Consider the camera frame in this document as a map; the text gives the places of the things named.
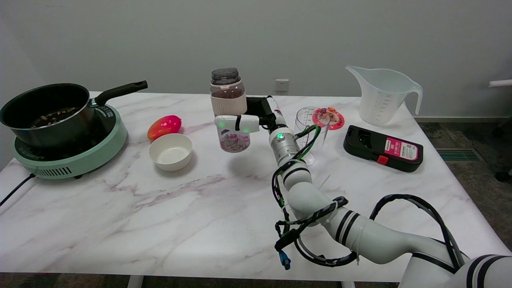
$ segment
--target marble table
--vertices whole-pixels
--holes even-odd
[[[348,208],[369,216],[392,193],[415,194],[431,203],[470,257],[510,255],[405,106],[392,122],[373,127],[357,114],[358,98],[276,97],[288,125],[305,106],[335,107],[343,128],[329,131],[325,153],[310,167],[329,197],[344,195]],[[270,180],[276,169],[265,131],[252,134],[248,150],[221,151],[208,95],[135,93],[109,101],[128,129],[125,148],[81,179],[31,179],[0,208],[0,272],[102,273],[256,279],[399,281],[410,255],[377,265],[361,258],[324,268],[285,249],[284,270],[273,246],[281,211]],[[163,172],[148,157],[148,127],[177,114],[194,145],[191,163]],[[424,145],[424,162],[405,173],[347,154],[349,125]],[[0,173],[5,197],[28,172],[15,160]],[[392,229],[441,239],[437,223],[406,201],[381,210],[376,221]],[[308,228],[305,244],[337,257],[348,250],[321,227]]]

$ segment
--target mint green induction cooker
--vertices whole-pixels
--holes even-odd
[[[30,173],[44,179],[79,178],[107,163],[122,149],[128,133],[117,110],[109,105],[95,109],[99,122],[86,139],[53,151],[41,151],[15,138],[14,158]]]

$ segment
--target blue connector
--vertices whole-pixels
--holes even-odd
[[[283,250],[279,251],[279,260],[281,260],[281,265],[284,266],[285,270],[290,270],[291,260]]]

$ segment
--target white wall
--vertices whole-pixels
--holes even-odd
[[[45,83],[0,17],[0,107],[12,97]],[[14,134],[0,124],[0,171],[12,159]]]
[[[11,62],[47,83],[207,93],[235,66],[249,94],[289,78],[290,95],[359,96],[352,64],[420,83],[422,116],[512,113],[511,90],[486,88],[512,78],[510,0],[2,0],[0,16],[27,56]]]

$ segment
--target electrical outlet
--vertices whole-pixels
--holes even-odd
[[[275,90],[277,92],[286,92],[290,88],[290,80],[289,79],[276,79],[275,80]]]

